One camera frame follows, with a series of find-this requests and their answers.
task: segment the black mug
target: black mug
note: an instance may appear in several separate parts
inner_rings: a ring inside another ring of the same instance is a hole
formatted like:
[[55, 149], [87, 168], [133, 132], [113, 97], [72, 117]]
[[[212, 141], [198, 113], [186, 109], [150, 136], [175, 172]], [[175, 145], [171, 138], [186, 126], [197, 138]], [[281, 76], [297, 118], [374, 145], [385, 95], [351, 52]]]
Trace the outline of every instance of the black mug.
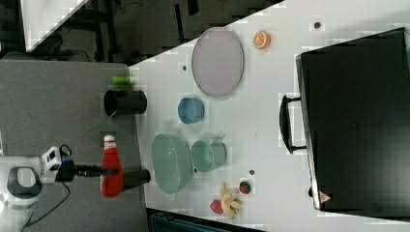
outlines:
[[147, 109], [147, 98], [142, 91], [108, 90], [103, 97], [103, 107], [108, 116], [142, 114]]

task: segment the warning label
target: warning label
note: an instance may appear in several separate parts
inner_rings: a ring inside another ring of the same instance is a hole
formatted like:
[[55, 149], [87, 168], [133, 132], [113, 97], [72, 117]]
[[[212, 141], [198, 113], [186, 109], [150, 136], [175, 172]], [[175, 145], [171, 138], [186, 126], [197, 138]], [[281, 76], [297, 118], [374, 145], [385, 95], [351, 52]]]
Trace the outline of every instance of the warning label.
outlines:
[[320, 202], [322, 204], [332, 199], [330, 196], [326, 195], [325, 193], [321, 191], [319, 191], [319, 197], [320, 197]]

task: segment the black cup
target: black cup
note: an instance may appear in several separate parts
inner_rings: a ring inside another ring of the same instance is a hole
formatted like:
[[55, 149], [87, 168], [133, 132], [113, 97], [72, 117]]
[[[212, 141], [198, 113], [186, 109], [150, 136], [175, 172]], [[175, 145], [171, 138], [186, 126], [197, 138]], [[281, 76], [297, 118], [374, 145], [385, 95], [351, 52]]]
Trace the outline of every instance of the black cup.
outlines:
[[142, 91], [108, 90], [103, 97], [103, 107], [108, 116], [142, 114], [147, 109], [147, 98]]
[[145, 185], [151, 181], [148, 170], [138, 170], [123, 173], [123, 191]]

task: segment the ketchup bottle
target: ketchup bottle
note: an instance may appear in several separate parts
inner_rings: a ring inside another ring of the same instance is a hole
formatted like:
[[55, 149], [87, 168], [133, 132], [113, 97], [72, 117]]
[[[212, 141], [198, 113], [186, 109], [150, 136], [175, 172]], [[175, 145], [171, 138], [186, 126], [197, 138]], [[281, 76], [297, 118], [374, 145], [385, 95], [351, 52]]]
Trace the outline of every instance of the ketchup bottle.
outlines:
[[123, 167], [118, 157], [117, 144], [112, 135], [107, 135], [104, 139], [104, 152], [102, 168], [117, 169], [118, 173], [113, 176], [102, 176], [101, 191], [105, 197], [115, 197], [123, 190]]

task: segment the briefcase handle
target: briefcase handle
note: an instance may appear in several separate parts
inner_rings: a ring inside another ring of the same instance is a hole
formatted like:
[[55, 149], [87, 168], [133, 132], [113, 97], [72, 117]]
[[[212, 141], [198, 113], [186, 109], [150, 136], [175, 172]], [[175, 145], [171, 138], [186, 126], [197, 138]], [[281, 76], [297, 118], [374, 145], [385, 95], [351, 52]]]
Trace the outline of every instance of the briefcase handle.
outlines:
[[287, 98], [286, 95], [283, 96], [282, 102], [280, 104], [280, 112], [279, 112], [279, 127], [280, 133], [283, 138], [284, 145], [286, 145], [287, 150], [289, 150], [290, 154], [293, 154], [296, 150], [306, 149], [307, 146], [293, 146], [292, 142], [292, 130], [290, 128], [290, 116], [289, 116], [289, 108], [287, 105], [291, 102], [298, 102], [301, 98]]

